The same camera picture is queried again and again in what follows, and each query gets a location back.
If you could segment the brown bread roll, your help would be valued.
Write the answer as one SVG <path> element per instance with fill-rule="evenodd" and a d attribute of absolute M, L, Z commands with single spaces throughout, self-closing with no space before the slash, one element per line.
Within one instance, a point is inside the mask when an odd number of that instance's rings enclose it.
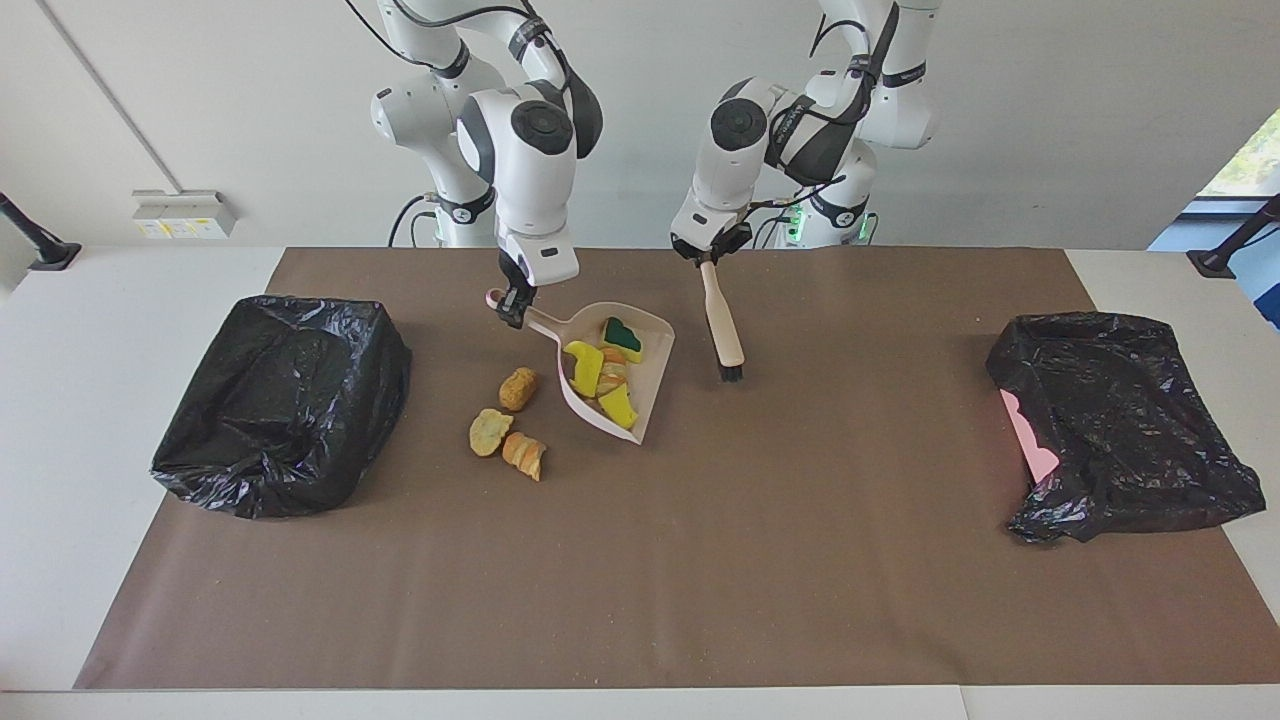
<path fill-rule="evenodd" d="M 529 366 L 516 368 L 498 389 L 499 405 L 509 413 L 520 413 L 530 402 L 539 387 L 539 375 Z"/>

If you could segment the white wall socket box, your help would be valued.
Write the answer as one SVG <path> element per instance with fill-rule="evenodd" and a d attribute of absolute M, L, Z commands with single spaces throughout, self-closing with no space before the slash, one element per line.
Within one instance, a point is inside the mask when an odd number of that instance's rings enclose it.
<path fill-rule="evenodd" d="M 165 193 L 136 190 L 132 219 L 147 240 L 229 240 L 237 218 L 224 197 L 212 190 Z"/>

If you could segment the black trash bag bin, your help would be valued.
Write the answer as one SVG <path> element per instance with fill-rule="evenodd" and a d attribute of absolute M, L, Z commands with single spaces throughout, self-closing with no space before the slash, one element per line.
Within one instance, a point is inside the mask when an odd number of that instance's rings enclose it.
<path fill-rule="evenodd" d="M 151 461 L 177 498 L 243 519 L 343 505 L 404 409 L 412 354 L 376 301 L 237 301 Z"/>

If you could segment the pale pink plastic dustpan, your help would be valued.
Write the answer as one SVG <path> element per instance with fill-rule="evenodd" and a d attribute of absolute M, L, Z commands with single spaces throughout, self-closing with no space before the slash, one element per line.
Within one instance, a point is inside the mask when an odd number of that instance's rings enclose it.
<path fill-rule="evenodd" d="M 641 445 L 675 343 L 672 325 L 640 307 L 618 302 L 588 304 L 567 320 L 529 306 L 524 319 L 527 328 L 554 340 L 557 348 L 562 350 L 571 341 L 580 340 L 591 345 L 602 341 L 605 320 L 611 316 L 618 318 L 622 324 L 630 328 L 643 346 L 643 360 L 628 372 L 628 395 L 631 405 L 637 413 L 632 428 L 625 429 L 590 407 L 588 401 L 571 388 L 561 361 L 556 361 L 559 389 L 566 405 L 588 424 L 609 436 Z"/>

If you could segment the yellow sponge with green pad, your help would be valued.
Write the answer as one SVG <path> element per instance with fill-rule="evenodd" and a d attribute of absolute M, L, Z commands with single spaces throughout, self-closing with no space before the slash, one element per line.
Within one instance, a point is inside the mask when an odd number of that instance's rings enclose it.
<path fill-rule="evenodd" d="M 617 316 L 608 316 L 602 334 L 603 345 L 617 350 L 627 363 L 643 361 L 643 342 L 639 336 Z"/>

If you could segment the yellow sponge piece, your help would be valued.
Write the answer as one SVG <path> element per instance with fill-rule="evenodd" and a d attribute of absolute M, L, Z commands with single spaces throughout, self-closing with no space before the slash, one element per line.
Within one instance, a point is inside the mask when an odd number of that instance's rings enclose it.
<path fill-rule="evenodd" d="M 639 418 L 637 410 L 632 406 L 628 383 L 622 383 L 596 397 L 604 415 L 617 427 L 631 430 Z"/>
<path fill-rule="evenodd" d="M 595 398 L 604 364 L 603 351 L 585 341 L 575 340 L 563 347 L 563 352 L 575 360 L 573 374 L 570 378 L 571 388 L 585 398 Z"/>

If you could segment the pale yellowish bread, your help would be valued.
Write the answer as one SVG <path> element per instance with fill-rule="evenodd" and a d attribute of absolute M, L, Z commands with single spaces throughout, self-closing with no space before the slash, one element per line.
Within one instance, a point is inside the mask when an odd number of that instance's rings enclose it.
<path fill-rule="evenodd" d="M 506 442 L 515 418 L 494 407 L 485 407 L 468 427 L 468 447 L 479 457 L 489 457 Z"/>

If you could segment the window with green view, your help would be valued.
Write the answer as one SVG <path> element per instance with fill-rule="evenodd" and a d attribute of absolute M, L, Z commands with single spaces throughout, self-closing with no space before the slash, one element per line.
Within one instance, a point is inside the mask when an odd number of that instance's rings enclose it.
<path fill-rule="evenodd" d="M 1280 108 L 1197 193 L 1198 199 L 1265 199 L 1280 193 Z"/>

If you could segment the black trash bag over pink bin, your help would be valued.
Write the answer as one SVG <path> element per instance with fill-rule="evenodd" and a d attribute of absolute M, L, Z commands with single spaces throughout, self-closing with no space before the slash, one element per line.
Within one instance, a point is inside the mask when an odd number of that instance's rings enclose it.
<path fill-rule="evenodd" d="M 1050 454 L 1007 529 L 1027 542 L 1199 530 L 1262 512 L 1258 474 L 1204 405 L 1172 328 L 1119 313 L 1020 315 L 986 370 Z"/>

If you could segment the beige handle black bristle brush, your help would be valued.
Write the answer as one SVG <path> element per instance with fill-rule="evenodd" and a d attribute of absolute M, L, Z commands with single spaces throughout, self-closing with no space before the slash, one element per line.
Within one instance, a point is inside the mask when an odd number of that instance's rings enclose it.
<path fill-rule="evenodd" d="M 732 313 L 718 282 L 716 263 L 710 260 L 710 255 L 705 255 L 698 268 L 701 274 L 705 318 L 716 348 L 719 379 L 726 383 L 740 382 L 745 354 Z"/>

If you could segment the brown paper table mat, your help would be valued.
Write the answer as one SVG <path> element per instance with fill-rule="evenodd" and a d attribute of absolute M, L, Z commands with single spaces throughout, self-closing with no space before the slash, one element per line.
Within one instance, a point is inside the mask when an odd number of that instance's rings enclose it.
<path fill-rule="evenodd" d="M 986 356 L 1087 309 L 1064 252 L 744 252 L 724 384 L 691 266 L 582 251 L 540 292 L 677 334 L 641 445 L 570 411 L 556 350 L 504 328 L 490 251 L 296 249 L 269 290 L 387 306 L 404 414 L 342 509 L 250 521 L 163 501 L 76 684 L 562 688 L 1280 682 L 1280 626 L 1220 529 L 1028 544 L 1027 471 Z M 529 366 L 520 413 L 498 389 Z M 468 447 L 485 407 L 541 480 Z"/>

